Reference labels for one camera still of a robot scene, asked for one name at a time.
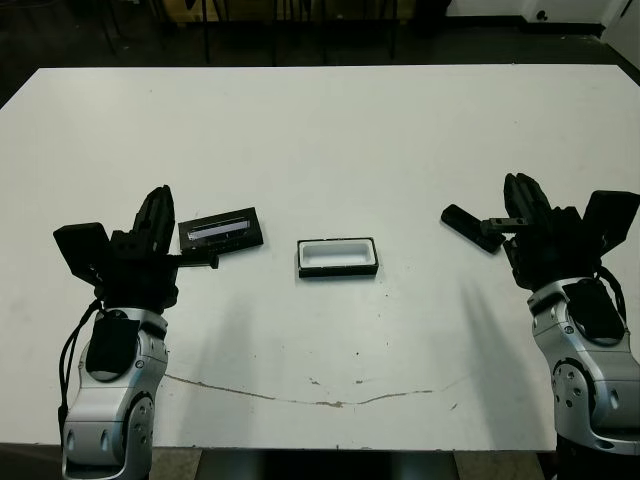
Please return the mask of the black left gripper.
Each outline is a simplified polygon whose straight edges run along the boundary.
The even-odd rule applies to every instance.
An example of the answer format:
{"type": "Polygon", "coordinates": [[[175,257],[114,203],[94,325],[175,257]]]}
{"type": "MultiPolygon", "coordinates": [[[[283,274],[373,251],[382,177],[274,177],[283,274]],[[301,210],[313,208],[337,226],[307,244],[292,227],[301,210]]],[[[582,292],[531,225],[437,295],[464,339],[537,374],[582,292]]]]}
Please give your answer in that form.
{"type": "Polygon", "coordinates": [[[132,230],[116,230],[111,236],[100,281],[94,288],[106,307],[162,313],[177,303],[180,268],[219,266],[219,254],[213,249],[171,254],[174,226],[171,189],[168,185],[156,187],[144,199],[132,230]]]}

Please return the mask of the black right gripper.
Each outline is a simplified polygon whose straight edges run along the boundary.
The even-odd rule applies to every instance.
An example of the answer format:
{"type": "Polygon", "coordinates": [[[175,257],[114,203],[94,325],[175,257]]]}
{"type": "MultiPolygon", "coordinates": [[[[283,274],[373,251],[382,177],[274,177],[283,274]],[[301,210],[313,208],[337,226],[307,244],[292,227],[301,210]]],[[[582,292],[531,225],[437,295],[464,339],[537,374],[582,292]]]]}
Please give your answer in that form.
{"type": "Polygon", "coordinates": [[[505,176],[503,196],[510,218],[484,220],[482,232],[511,235],[503,248],[516,285],[539,290],[552,282],[594,274],[596,261],[575,207],[551,210],[540,185],[524,173],[505,176]]]}

